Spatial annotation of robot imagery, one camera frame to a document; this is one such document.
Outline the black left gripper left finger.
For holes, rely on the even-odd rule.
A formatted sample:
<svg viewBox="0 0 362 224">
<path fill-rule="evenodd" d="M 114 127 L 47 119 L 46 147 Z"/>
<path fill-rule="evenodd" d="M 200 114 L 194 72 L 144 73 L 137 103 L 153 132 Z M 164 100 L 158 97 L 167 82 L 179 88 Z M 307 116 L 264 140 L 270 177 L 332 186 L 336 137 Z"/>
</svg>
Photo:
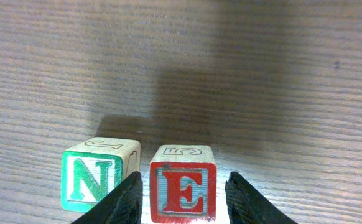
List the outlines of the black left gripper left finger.
<svg viewBox="0 0 362 224">
<path fill-rule="evenodd" d="M 142 206 L 142 177 L 135 171 L 72 224 L 140 224 Z"/>
</svg>

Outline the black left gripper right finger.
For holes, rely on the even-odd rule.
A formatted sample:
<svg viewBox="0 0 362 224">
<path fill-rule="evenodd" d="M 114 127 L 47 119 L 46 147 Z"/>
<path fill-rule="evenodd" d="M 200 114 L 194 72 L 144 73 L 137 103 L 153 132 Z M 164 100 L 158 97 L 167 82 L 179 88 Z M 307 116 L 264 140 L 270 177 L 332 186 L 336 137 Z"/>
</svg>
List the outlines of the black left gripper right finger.
<svg viewBox="0 0 362 224">
<path fill-rule="evenodd" d="M 232 224 L 297 224 L 238 172 L 230 173 L 225 184 L 225 194 Z"/>
</svg>

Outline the green N block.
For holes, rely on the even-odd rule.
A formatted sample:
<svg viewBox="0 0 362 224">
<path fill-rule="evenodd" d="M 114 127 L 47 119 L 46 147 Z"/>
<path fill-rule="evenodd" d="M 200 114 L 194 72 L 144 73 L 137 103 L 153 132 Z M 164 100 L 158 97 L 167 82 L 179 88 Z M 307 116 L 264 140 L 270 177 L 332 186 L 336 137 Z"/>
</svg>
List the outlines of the green N block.
<svg viewBox="0 0 362 224">
<path fill-rule="evenodd" d="M 62 154 L 60 202 L 64 210 L 87 212 L 127 176 L 140 170 L 141 143 L 94 137 Z"/>
</svg>

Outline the red E block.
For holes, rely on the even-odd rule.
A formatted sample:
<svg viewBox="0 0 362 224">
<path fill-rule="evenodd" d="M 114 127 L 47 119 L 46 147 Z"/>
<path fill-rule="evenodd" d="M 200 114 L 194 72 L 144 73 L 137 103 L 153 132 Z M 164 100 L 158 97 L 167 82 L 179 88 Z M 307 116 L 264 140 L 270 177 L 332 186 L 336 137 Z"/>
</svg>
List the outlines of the red E block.
<svg viewBox="0 0 362 224">
<path fill-rule="evenodd" d="M 210 146 L 162 145 L 150 162 L 151 220 L 216 220 L 217 165 Z"/>
</svg>

